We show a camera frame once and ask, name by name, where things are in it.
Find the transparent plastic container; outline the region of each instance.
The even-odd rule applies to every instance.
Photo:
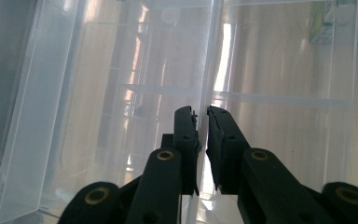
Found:
[[[315,43],[325,5],[331,30]],[[185,105],[203,145],[217,105],[306,186],[345,181],[356,15],[352,0],[38,1],[0,160],[0,223],[56,223],[89,183],[141,175]],[[204,149],[182,222],[242,223]]]

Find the clear plastic bin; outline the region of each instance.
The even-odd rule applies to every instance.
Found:
[[[315,43],[325,5],[332,30]],[[203,143],[206,106],[221,106],[301,183],[345,181],[356,16],[354,0],[37,1],[0,161],[0,223],[55,223],[89,183],[141,175],[185,105]],[[241,223],[205,158],[182,222]]]

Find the plastic bin wall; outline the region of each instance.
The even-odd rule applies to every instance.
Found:
[[[323,43],[310,37],[316,4],[331,6]],[[218,105],[301,183],[345,180],[356,12],[352,0],[39,1],[0,165],[0,223],[59,216],[95,181],[130,182],[184,105],[203,142],[206,106]],[[203,153],[183,223],[241,223]]]

